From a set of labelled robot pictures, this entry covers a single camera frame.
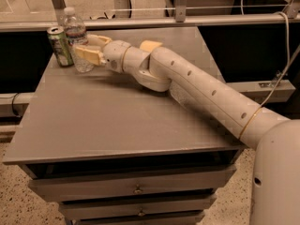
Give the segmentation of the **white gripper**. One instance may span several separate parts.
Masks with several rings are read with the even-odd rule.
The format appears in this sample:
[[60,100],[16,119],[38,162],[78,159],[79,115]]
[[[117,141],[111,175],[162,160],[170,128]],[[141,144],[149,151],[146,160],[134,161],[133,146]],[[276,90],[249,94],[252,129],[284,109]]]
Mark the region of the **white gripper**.
[[77,45],[74,52],[82,59],[87,60],[95,66],[104,66],[117,72],[123,72],[123,60],[126,51],[131,45],[122,40],[113,41],[110,37],[99,35],[87,35],[88,44]]

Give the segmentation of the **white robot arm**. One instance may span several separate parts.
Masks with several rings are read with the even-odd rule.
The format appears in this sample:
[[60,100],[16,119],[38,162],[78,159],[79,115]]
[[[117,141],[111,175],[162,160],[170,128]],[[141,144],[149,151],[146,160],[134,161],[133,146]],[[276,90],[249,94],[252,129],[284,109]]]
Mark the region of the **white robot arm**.
[[136,48],[122,40],[89,35],[75,45],[82,59],[134,77],[164,92],[178,83],[221,125],[256,151],[249,225],[300,224],[300,121],[290,120],[235,91],[160,42]]

